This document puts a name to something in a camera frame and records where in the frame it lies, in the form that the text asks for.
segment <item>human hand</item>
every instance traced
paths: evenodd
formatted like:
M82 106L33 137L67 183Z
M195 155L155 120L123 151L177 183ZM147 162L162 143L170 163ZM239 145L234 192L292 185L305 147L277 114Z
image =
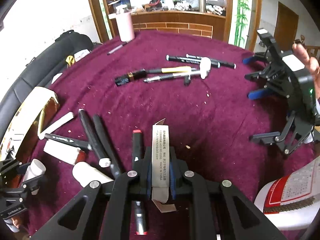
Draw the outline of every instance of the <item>human hand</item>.
M316 90L316 98L320 98L320 67L319 62L314 57L309 57L307 50L301 44L293 44L292 50L295 56L306 66L313 76Z

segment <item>wooden door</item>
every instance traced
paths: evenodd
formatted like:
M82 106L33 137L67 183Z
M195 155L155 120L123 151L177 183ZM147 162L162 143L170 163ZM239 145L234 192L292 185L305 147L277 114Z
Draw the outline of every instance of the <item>wooden door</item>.
M299 15L279 2L274 38L281 50L290 50L296 38Z

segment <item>table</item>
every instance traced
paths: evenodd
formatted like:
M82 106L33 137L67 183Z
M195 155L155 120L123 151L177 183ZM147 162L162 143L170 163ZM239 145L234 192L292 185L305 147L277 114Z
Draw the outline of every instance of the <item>table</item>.
M107 52L120 44L115 38L81 59L52 85L61 103L54 121L79 108L90 116L99 114L127 171L131 169L132 130L144 133L145 146L151 146L152 125L166 118L170 145L189 169L205 179L229 179L251 201L268 182L303 167L313 158L312 145L302 145L284 160L276 146L249 142L252 134L282 130L286 101L278 97L250 101L247 93L258 86L244 79L254 69L242 64L251 53L222 41L191 35L144 31L114 54ZM234 62L235 70L212 69L205 80L193 78L190 86L183 79L144 83L131 82L116 87L114 78L141 68L181 66L166 61L166 55L194 54ZM55 131L56 134L86 140L79 118ZM25 224L32 235L81 189L73 178L73 166L43 152L39 141L32 158L47 168L48 183L30 198ZM87 160L98 167L90 152ZM150 202L149 232L145 239L188 239L188 210L177 205L177 212L161 214ZM131 239L134 236L131 223ZM293 239L296 232L286 233Z

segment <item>bamboo decal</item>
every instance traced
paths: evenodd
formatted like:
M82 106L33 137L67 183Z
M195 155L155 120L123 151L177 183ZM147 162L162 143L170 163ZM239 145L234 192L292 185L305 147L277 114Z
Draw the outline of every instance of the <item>bamboo decal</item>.
M236 20L236 33L235 33L235 46L244 45L244 38L242 37L242 31L247 27L248 19L246 17L246 12L250 11L248 6L249 0L238 0L237 6L237 20Z

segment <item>wooden railing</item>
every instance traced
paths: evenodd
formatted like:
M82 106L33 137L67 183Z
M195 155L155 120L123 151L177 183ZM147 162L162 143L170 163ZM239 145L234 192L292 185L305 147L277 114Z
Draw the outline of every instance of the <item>wooden railing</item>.
M315 57L320 61L320 46L305 46L310 57Z

